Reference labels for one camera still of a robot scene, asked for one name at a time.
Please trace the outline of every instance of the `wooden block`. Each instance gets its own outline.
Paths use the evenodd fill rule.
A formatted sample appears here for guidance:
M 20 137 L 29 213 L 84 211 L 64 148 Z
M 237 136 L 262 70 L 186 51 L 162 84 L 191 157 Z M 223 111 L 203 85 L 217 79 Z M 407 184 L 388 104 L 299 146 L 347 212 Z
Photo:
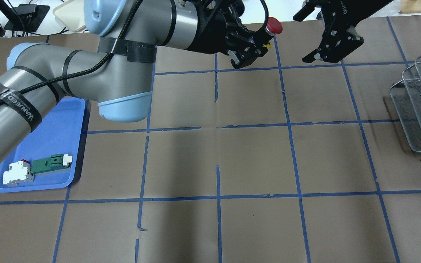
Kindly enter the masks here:
M 421 0 L 402 0 L 400 14 L 421 13 Z

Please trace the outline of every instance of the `black ring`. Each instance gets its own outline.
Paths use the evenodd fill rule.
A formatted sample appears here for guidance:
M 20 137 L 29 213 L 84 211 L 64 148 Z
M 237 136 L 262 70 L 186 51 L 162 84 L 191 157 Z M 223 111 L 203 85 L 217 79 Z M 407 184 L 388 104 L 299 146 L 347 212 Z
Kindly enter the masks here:
M 174 0 L 170 0 L 170 3 L 172 3 L 172 24 L 170 25 L 170 31 L 168 32 L 167 38 L 161 46 L 165 46 L 168 42 L 170 42 L 173 37 L 173 33 L 175 32 L 175 26 L 177 25 L 177 5 Z
M 47 79 L 44 76 L 42 76 L 40 73 L 38 73 L 37 71 L 35 71 L 31 68 L 28 68 L 28 67 L 25 67 L 25 66 L 13 66 L 12 68 L 17 68 L 17 69 L 20 69 L 20 70 L 27 71 L 28 73 L 37 77 L 39 80 L 47 81 Z M 47 86 L 48 86 L 48 88 L 50 88 L 53 95 L 55 96 L 56 104 L 58 104 L 60 102 L 60 95 L 58 95 L 58 92 L 56 91 L 56 88 L 52 84 L 48 84 Z
M 68 66 L 69 66 L 69 62 L 72 60 L 72 57 L 74 57 L 74 55 L 75 55 L 75 54 L 77 54 L 77 52 L 80 52 L 80 51 L 82 51 L 82 50 L 74 50 L 73 52 L 71 52 L 71 53 L 67 56 L 66 61 L 65 61 L 64 65 L 63 65 L 63 76 L 67 75 L 67 68 L 68 68 Z M 71 95 L 71 96 L 75 97 L 75 95 L 74 95 L 74 94 L 72 94 L 72 91 L 71 91 L 71 89 L 69 88 L 69 85 L 68 85 L 68 83 L 67 83 L 67 80 L 63 80 L 63 85 L 64 85 L 64 87 L 65 87 L 66 92 L 67 92 L 69 95 Z

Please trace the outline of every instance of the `red cap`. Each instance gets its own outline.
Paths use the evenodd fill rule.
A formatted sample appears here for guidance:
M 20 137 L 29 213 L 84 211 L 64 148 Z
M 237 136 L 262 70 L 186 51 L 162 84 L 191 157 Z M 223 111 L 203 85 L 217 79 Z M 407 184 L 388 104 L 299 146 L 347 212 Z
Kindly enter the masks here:
M 266 27 L 272 34 L 282 33 L 282 24 L 274 17 L 269 17 L 268 25 Z

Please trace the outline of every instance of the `blue tray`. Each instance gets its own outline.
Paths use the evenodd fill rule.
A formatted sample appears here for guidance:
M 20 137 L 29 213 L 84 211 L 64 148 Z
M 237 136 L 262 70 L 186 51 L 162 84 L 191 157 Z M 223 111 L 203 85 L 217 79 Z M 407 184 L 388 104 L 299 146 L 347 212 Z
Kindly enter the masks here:
M 86 102 L 78 98 L 64 98 L 43 119 L 17 148 L 0 164 L 0 193 L 63 188 L 73 178 L 77 164 L 82 123 Z M 72 155 L 71 168 L 46 175 L 35 175 L 32 183 L 19 183 L 17 186 L 3 185 L 3 173 L 10 163 L 21 159 L 33 160 L 49 158 L 55 154 Z

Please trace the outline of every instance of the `white circuit breaker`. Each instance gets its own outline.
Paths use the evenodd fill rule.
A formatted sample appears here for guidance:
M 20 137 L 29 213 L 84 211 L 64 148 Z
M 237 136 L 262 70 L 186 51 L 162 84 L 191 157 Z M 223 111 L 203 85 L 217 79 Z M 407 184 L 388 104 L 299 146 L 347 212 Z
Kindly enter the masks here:
M 17 163 L 11 163 L 9 170 L 3 173 L 3 185 L 16 186 L 19 183 L 30 183 L 34 181 L 30 163 L 20 160 Z

